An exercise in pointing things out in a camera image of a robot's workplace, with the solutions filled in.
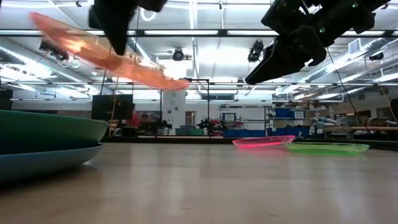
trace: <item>translucent orange plate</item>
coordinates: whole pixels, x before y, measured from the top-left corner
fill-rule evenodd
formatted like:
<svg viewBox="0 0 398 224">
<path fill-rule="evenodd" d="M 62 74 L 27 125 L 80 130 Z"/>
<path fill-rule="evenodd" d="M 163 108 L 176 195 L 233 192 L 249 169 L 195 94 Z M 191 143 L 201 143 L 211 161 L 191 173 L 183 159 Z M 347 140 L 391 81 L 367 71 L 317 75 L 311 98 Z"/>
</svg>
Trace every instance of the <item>translucent orange plate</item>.
<svg viewBox="0 0 398 224">
<path fill-rule="evenodd" d="M 131 50 L 120 56 L 111 50 L 110 43 L 105 39 L 36 12 L 31 12 L 30 18 L 43 35 L 61 49 L 120 77 L 165 90 L 181 90 L 189 86 L 187 80 L 166 77 L 163 66 L 146 60 Z"/>
</svg>

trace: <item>pink plate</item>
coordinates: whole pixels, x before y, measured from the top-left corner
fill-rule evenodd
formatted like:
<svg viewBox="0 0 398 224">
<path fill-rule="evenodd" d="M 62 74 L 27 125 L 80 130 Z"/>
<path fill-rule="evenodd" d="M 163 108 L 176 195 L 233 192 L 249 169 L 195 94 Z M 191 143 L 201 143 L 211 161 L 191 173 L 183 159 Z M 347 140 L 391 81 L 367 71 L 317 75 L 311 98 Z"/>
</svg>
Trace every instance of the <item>pink plate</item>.
<svg viewBox="0 0 398 224">
<path fill-rule="evenodd" d="M 278 146 L 292 142 L 296 136 L 269 136 L 232 141 L 238 147 Z"/>
</svg>

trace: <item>table surface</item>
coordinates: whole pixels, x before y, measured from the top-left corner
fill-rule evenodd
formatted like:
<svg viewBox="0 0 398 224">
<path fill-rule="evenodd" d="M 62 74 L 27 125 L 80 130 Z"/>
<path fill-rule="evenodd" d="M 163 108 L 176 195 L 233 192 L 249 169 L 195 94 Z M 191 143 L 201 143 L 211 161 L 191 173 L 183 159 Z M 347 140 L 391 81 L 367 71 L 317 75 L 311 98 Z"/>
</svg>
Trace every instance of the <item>table surface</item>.
<svg viewBox="0 0 398 224">
<path fill-rule="evenodd" d="M 0 223 L 396 223 L 398 153 L 106 144 L 77 169 L 0 187 Z"/>
</svg>

